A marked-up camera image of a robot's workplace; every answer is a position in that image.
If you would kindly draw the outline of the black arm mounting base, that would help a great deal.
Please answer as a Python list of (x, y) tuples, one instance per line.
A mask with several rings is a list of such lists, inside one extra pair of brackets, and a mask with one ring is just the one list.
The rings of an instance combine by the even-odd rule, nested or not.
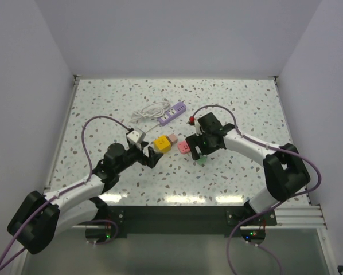
[(242, 206), (108, 206), (107, 213), (83, 222), (87, 238), (100, 242), (116, 235), (224, 235), (243, 220)]

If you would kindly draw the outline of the brown plug adapter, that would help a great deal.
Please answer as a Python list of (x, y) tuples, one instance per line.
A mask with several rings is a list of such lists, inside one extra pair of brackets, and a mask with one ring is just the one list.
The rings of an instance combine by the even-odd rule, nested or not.
[(173, 133), (167, 136), (168, 141), (171, 145), (178, 143), (178, 137)]

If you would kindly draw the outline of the green plug adapter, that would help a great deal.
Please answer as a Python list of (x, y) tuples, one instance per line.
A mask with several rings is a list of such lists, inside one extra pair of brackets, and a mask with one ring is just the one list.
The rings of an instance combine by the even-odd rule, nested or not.
[(196, 160), (196, 163), (200, 166), (204, 166), (206, 163), (206, 160), (200, 160), (200, 158), (198, 160)]

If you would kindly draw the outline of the pink plug adapter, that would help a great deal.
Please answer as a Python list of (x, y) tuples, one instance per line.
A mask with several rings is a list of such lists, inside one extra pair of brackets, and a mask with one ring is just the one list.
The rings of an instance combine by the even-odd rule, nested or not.
[(186, 142), (186, 140), (183, 140), (177, 144), (177, 148), (181, 154), (188, 154), (190, 152), (190, 148)]

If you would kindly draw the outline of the yellow cube socket adapter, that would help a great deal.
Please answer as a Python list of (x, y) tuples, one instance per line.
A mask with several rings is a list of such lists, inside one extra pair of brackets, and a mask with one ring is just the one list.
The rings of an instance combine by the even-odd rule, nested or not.
[(154, 149), (158, 152), (162, 152), (163, 154), (169, 152), (172, 147), (171, 141), (167, 138), (167, 136), (160, 136), (154, 140)]

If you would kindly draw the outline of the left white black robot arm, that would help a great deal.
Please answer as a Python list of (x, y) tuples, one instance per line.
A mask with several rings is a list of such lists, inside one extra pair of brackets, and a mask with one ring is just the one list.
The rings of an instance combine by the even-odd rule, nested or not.
[(73, 225), (64, 218), (68, 211), (78, 213), (86, 205), (92, 205), (86, 217), (94, 225), (100, 225), (106, 220), (107, 211), (97, 197), (112, 189), (120, 173), (133, 164), (154, 168), (161, 157), (163, 153), (154, 151), (148, 142), (142, 142), (140, 147), (130, 144), (129, 148), (113, 143), (92, 170), (90, 179), (47, 194), (29, 193), (9, 222), (7, 232), (31, 254), (37, 254), (61, 229)]

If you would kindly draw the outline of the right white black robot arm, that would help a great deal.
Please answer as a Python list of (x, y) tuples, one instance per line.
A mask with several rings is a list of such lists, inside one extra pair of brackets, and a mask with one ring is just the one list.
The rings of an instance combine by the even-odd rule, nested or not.
[(234, 124), (221, 124), (212, 112), (199, 119), (191, 116), (188, 124), (196, 130), (186, 138), (193, 160), (224, 149), (244, 155), (263, 167), (266, 186), (248, 199), (237, 215), (250, 225), (257, 225), (264, 218), (264, 211), (288, 200), (310, 182), (307, 168), (293, 144), (279, 147), (264, 144), (243, 134)]

